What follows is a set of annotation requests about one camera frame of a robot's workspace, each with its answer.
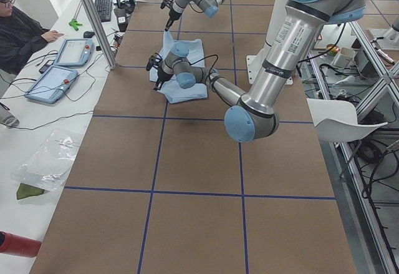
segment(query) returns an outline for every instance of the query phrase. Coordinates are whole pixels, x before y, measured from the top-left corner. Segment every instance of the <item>red cylinder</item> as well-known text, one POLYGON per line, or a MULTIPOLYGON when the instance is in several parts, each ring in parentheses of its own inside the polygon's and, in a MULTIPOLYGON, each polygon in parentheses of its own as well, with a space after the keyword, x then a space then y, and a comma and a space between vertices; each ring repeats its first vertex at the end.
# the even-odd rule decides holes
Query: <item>red cylinder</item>
POLYGON ((31 238, 20 237, 7 232, 0 232, 0 253, 17 255, 19 257, 35 257, 42 242, 31 238))

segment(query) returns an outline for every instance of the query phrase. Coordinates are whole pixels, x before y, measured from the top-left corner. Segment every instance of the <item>blue and white device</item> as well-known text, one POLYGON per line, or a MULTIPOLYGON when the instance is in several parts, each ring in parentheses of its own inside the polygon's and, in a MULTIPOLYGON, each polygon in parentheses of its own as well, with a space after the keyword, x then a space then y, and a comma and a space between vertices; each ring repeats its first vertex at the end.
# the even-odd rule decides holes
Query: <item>blue and white device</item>
POLYGON ((55 58, 54 65, 64 67, 82 67, 89 60, 93 52, 93 40, 67 39, 62 43, 60 51, 55 58))
POLYGON ((50 66, 25 93, 28 99, 53 104, 76 81, 77 71, 58 65, 50 66))

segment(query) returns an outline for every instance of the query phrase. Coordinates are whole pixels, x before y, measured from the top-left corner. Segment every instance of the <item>blue cloth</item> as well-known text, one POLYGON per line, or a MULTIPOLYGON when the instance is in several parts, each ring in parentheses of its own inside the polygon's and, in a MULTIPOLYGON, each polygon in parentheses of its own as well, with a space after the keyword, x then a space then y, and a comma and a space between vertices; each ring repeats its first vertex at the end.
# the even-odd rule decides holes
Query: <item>blue cloth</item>
MULTIPOLYGON (((176 41, 173 39, 170 32, 163 33, 163 47, 159 52, 159 55, 164 59, 176 42, 184 42, 188 46, 189 53, 187 59, 190 62, 196 62, 204 58, 204 50, 201 39, 195 39, 194 41, 176 41)), ((205 61, 201 61, 195 64, 195 66, 205 67, 205 61)), ((156 74, 156 69, 151 68, 150 81, 156 82, 157 79, 158 76, 156 74)), ((182 89, 179 86, 179 83, 177 83, 175 76, 173 76, 170 81, 165 82, 161 90, 158 92, 164 94, 171 104, 191 99, 202 99, 208 97, 208 91, 204 84, 195 84, 191 88, 182 89)))

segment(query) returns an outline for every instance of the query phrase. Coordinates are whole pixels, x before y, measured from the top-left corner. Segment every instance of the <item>green clip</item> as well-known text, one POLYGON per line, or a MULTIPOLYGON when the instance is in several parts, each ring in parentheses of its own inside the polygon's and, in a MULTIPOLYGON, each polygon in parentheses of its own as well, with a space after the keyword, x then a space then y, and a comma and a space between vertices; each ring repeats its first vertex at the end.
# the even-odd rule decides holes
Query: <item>green clip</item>
POLYGON ((83 24, 77 22, 76 19, 72 19, 71 21, 69 21, 69 26, 72 26, 74 28, 75 31, 79 30, 79 26, 83 26, 83 24))

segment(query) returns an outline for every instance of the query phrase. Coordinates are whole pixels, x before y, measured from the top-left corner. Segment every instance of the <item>keyboard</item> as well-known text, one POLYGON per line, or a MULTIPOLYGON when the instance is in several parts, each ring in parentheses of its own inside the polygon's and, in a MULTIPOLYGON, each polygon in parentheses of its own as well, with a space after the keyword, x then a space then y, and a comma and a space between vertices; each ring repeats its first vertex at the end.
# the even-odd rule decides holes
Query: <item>keyboard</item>
POLYGON ((94 6, 97 10, 101 22, 111 21, 112 0, 94 0, 94 6))

